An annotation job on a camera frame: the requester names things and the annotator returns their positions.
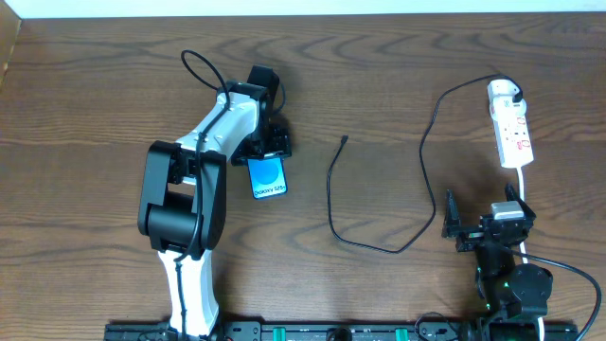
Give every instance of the white wall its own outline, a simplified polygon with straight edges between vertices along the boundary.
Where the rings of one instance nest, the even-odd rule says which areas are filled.
[[[606,0],[6,0],[23,19],[604,11]]]

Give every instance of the blue circle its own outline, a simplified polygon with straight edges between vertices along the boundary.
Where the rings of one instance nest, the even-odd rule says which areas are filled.
[[[253,178],[263,185],[269,185],[277,179],[277,166],[272,161],[258,161],[251,169]]]

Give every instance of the wooden table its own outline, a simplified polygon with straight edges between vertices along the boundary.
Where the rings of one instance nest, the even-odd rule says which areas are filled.
[[[188,133],[214,94],[179,61],[204,53],[226,77],[271,65],[288,91],[289,193],[255,201],[229,167],[214,255],[224,312],[267,320],[415,320],[482,312],[473,254],[440,238],[444,194],[475,222],[504,200],[485,83],[444,100],[424,150],[437,197],[407,252],[352,248],[337,229],[397,248],[431,213],[418,147],[445,90],[500,70],[525,89],[538,219],[529,252],[606,285],[606,15],[389,15],[25,21],[0,94],[0,337],[99,340],[103,325],[170,314],[164,268],[136,228],[146,150]],[[210,72],[201,71],[206,77]],[[584,325],[595,293],[552,269],[549,319]],[[587,339],[601,340],[598,318]]]

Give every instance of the white power strip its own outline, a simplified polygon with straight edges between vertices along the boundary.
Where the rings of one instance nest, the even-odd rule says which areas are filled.
[[[490,82],[488,90],[501,166],[515,169],[529,164],[534,156],[526,125],[526,101],[513,101],[520,89],[512,81],[496,80]]]

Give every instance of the power strip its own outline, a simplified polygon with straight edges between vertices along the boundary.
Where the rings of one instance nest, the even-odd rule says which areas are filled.
[[[509,80],[491,81],[488,90],[501,166],[521,168],[534,160],[526,124],[526,101],[514,102],[520,89]]]

